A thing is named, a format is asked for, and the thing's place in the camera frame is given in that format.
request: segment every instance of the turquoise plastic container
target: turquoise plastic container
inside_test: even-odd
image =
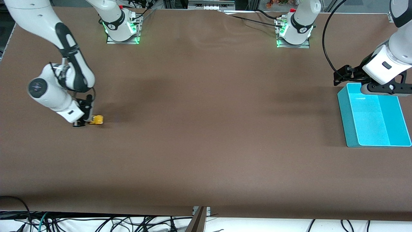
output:
[[[410,147],[411,138],[398,97],[365,95],[361,86],[348,83],[337,94],[347,146]]]

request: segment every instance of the teal cable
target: teal cable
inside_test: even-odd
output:
[[[42,231],[42,224],[43,224],[44,218],[46,217],[46,214],[47,214],[47,213],[48,213],[48,212],[45,212],[45,213],[43,214],[43,216],[42,216],[42,219],[40,219],[38,232]]]

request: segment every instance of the brown table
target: brown table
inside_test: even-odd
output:
[[[346,147],[326,14],[310,49],[287,49],[270,26],[217,11],[155,11],[139,45],[105,44],[93,8],[56,12],[105,124],[72,128],[28,96],[60,54],[17,27],[0,66],[2,195],[34,211],[412,220],[412,149]],[[395,30],[384,14],[338,14],[330,58],[356,66]],[[412,97],[400,101],[412,126]]]

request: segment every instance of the yellow object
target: yellow object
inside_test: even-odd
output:
[[[103,116],[102,115],[93,115],[91,121],[89,122],[91,125],[100,125],[103,124]]]

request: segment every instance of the white floor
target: white floor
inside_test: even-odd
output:
[[[133,223],[139,223],[143,218],[132,218]],[[158,217],[153,222],[160,222],[170,219],[169,217]],[[103,221],[72,221],[66,220],[59,225],[67,232],[94,232]],[[177,228],[187,226],[190,219],[175,220]],[[205,232],[307,232],[311,219],[256,219],[256,218],[208,218]],[[366,221],[351,220],[355,232],[366,232]],[[0,232],[16,231],[23,223],[13,220],[0,220]],[[109,232],[112,223],[107,223],[101,232]],[[170,229],[167,225],[153,227],[150,232],[164,232]],[[412,222],[389,222],[372,221],[370,232],[410,232]],[[129,232],[125,227],[118,226],[113,232]],[[339,220],[316,220],[311,232],[344,232]]]

